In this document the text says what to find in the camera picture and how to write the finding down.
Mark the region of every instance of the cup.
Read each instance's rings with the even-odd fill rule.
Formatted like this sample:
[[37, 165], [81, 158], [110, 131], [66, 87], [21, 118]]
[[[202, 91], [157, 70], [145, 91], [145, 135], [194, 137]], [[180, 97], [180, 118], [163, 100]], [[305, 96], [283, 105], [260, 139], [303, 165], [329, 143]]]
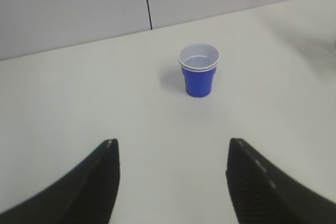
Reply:
[[219, 61], [218, 50], [207, 44], [191, 44], [179, 57], [186, 92], [192, 97], [205, 97], [211, 92]]

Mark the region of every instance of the stacked cups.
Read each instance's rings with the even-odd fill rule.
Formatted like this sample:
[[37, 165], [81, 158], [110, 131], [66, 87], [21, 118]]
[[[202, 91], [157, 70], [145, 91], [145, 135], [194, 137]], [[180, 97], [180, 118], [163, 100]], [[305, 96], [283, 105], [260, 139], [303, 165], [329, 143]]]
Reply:
[[184, 48], [178, 58], [186, 92], [192, 97], [210, 94], [219, 61], [218, 50], [207, 44], [192, 44]]

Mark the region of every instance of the table surface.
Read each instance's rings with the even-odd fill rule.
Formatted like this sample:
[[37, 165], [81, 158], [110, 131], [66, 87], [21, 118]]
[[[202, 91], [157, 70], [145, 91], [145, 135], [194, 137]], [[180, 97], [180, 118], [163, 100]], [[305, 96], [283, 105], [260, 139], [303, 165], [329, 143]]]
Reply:
[[[237, 223], [231, 137], [336, 201], [336, 0], [295, 0], [0, 62], [0, 211], [120, 143], [111, 223]], [[211, 44], [212, 93], [179, 51]]]

